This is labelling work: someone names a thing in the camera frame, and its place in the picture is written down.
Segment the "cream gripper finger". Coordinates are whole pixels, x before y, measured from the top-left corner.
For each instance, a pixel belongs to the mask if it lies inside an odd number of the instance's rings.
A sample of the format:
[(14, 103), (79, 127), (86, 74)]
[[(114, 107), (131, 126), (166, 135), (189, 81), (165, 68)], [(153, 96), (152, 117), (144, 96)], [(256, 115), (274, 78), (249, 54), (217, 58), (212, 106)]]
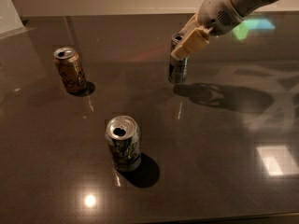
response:
[(209, 31), (203, 26), (193, 28), (171, 51), (175, 60), (183, 60), (209, 44)]
[(188, 33), (190, 33), (193, 29), (198, 28), (200, 24), (198, 23), (198, 15), (194, 14), (187, 22), (186, 24), (181, 28), (180, 34), (182, 36), (186, 36)]

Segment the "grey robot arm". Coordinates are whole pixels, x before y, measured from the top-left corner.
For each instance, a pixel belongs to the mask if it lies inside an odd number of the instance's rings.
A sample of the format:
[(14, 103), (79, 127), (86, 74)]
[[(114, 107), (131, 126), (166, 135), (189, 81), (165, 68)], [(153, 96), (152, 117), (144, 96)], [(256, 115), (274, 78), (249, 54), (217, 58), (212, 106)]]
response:
[(205, 0), (189, 21), (180, 30), (182, 39), (171, 51), (177, 61), (204, 48), (209, 38), (225, 35), (238, 26), (256, 9), (279, 0)]

